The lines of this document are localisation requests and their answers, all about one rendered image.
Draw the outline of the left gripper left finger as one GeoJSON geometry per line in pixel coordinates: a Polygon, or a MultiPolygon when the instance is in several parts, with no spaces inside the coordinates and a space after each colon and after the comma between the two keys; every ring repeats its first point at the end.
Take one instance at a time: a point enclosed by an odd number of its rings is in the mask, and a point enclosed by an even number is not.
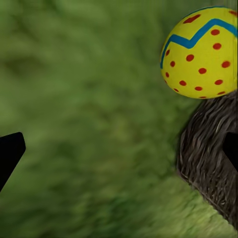
{"type": "Polygon", "coordinates": [[[21,132],[0,137],[0,192],[25,151],[21,132]]]}

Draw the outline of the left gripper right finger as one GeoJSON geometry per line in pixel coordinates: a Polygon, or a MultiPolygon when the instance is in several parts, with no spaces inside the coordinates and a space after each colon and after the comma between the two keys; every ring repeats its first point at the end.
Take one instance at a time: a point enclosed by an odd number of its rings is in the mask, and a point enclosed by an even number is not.
{"type": "Polygon", "coordinates": [[[226,132],[222,150],[238,172],[238,134],[226,132]]]}

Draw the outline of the easter egg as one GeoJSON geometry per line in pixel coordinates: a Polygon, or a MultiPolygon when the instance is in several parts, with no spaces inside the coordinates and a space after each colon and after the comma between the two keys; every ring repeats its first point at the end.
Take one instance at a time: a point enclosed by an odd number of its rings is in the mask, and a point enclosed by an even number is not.
{"type": "Polygon", "coordinates": [[[198,9],[176,26],[162,48],[161,72],[178,94],[215,98],[238,88],[238,11],[198,9]]]}

